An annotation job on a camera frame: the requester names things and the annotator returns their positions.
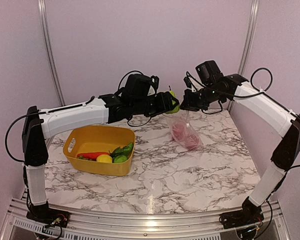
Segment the green toy pear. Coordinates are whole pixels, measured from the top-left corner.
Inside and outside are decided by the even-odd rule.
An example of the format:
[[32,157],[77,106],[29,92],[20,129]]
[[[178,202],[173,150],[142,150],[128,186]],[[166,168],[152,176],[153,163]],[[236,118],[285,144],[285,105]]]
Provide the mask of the green toy pear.
[[180,110],[180,104],[177,104],[177,98],[175,92],[171,89],[171,86],[169,85],[169,93],[172,95],[171,103],[173,106],[173,109],[170,111],[167,111],[166,114],[176,114]]

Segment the red toy apple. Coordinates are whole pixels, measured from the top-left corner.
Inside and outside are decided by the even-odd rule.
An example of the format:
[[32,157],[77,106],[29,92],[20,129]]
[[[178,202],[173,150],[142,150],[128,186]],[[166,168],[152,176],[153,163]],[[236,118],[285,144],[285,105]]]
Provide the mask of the red toy apple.
[[175,141],[183,142],[184,133],[188,124],[183,120],[175,120],[171,125],[171,134]]

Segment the clear zip top bag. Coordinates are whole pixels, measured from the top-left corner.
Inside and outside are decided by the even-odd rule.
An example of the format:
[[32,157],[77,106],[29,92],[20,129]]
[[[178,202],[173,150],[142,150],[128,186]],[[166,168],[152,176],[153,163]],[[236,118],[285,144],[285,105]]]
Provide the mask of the clear zip top bag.
[[179,110],[164,116],[173,140],[179,145],[187,150],[197,150],[202,146],[199,133],[190,124],[189,111]]

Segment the red toy peach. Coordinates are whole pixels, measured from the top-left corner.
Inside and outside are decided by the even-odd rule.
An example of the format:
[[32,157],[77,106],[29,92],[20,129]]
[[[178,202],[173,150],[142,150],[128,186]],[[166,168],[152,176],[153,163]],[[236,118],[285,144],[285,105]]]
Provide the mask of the red toy peach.
[[183,146],[188,150],[196,150],[202,145],[202,140],[195,131],[186,131],[183,136]]

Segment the yellow toy lemon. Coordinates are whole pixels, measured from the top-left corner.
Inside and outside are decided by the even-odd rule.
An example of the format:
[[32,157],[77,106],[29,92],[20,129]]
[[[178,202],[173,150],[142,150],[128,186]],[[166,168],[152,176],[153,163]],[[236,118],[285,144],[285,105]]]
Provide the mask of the yellow toy lemon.
[[101,154],[96,158],[98,163],[108,163],[111,164],[113,162],[113,158],[108,154]]

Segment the yellow plastic basket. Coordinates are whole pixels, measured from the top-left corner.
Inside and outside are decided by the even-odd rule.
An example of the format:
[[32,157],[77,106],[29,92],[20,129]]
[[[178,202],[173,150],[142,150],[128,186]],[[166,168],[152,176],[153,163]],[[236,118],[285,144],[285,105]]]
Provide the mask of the yellow plastic basket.
[[106,176],[125,176],[130,172],[133,153],[130,153],[127,160],[121,163],[80,159],[78,154],[101,152],[110,154],[118,147],[134,144],[135,140],[136,135],[131,129],[91,125],[77,128],[70,133],[63,147],[63,154],[78,171]]

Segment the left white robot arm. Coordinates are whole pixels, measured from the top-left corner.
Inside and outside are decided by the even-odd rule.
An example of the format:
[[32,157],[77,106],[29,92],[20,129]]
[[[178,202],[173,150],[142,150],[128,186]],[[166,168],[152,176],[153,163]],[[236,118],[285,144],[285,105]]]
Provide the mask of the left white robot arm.
[[24,159],[25,185],[28,187],[34,215],[43,223],[53,219],[53,211],[47,202],[45,187],[45,165],[48,161],[46,140],[60,133],[90,125],[102,125],[129,120],[134,115],[155,117],[172,111],[179,101],[168,91],[152,95],[131,96],[122,102],[115,94],[91,97],[87,102],[59,108],[38,110],[36,106],[27,114],[13,121],[24,120],[22,151]]

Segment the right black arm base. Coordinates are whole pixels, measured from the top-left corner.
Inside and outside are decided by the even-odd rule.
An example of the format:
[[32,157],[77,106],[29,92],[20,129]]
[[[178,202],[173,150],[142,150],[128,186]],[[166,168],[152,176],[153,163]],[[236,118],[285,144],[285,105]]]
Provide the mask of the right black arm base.
[[261,205],[254,205],[247,197],[240,210],[224,212],[219,216],[219,222],[224,229],[237,228],[264,220]]

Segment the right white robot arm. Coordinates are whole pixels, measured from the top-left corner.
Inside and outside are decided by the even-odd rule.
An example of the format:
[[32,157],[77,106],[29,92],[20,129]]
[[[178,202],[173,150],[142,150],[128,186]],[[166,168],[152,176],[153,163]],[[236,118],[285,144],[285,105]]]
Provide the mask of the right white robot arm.
[[242,224],[248,224],[257,216],[256,208],[280,187],[287,173],[296,167],[294,162],[300,152],[300,114],[286,109],[239,74],[224,76],[218,73],[216,76],[215,82],[208,80],[207,85],[201,83],[198,89],[193,84],[196,79],[187,72],[184,78],[187,89],[180,108],[204,112],[213,102],[234,101],[261,117],[281,136],[281,142],[270,158],[271,164],[237,214]]

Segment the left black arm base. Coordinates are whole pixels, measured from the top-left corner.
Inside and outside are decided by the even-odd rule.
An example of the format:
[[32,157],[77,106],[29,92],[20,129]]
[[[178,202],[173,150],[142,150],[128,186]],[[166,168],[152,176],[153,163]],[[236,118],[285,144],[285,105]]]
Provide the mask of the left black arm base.
[[49,225],[59,218],[60,222],[58,224],[62,228],[66,228],[68,225],[70,213],[68,211],[50,208],[48,202],[42,205],[33,205],[28,202],[27,208],[28,212],[26,217],[30,220]]

